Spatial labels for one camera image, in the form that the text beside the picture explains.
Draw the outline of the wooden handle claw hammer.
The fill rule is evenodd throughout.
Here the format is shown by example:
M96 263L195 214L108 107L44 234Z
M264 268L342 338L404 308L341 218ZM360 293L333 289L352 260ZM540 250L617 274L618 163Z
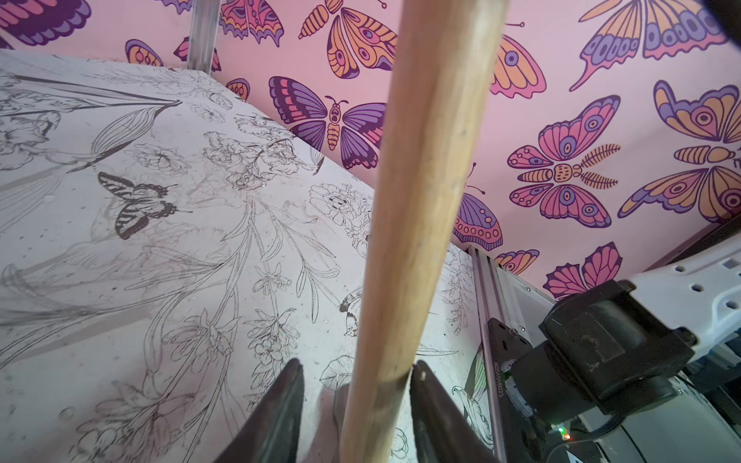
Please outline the wooden handle claw hammer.
M343 462L389 459L480 133L504 1L407 1L383 126Z

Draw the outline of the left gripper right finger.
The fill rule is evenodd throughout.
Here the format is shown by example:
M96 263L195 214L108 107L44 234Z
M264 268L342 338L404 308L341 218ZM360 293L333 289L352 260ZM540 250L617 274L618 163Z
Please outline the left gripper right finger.
M419 462L498 462L424 361L412 369L409 395Z

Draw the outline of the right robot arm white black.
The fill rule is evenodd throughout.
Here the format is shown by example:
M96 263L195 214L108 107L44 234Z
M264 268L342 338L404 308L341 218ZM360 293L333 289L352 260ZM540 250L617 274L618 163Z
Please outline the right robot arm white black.
M492 437L503 462L546 462L675 396L672 378L740 331L740 238L559 301L532 345L482 331Z

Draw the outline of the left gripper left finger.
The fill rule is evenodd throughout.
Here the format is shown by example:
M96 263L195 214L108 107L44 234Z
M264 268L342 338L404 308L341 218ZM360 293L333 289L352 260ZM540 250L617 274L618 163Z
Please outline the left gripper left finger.
M303 366L291 359L215 462L295 462L304 390Z

